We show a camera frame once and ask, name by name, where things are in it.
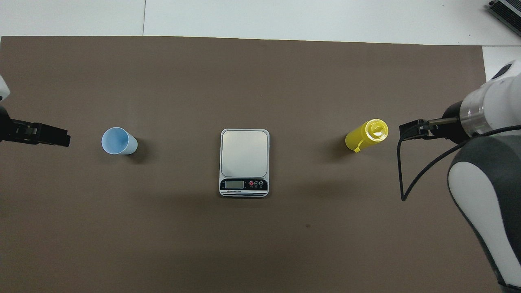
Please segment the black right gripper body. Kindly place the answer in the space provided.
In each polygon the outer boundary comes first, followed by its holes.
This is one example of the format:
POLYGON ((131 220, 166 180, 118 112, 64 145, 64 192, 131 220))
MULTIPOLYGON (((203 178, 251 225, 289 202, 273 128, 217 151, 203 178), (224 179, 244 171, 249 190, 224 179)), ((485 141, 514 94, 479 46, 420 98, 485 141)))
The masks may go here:
POLYGON ((445 139, 448 139, 455 144, 460 144, 471 138, 462 124, 462 109, 463 102, 456 102, 450 105, 443 113, 442 118, 455 118, 456 122, 442 125, 442 134, 445 139))

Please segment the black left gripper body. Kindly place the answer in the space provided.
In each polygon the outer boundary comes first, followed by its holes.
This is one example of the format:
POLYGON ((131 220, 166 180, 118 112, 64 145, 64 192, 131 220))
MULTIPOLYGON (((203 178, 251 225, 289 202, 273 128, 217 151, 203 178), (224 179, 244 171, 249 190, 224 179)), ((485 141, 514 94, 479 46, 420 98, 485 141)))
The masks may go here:
POLYGON ((0 141, 11 141, 15 126, 7 110, 0 106, 0 141))

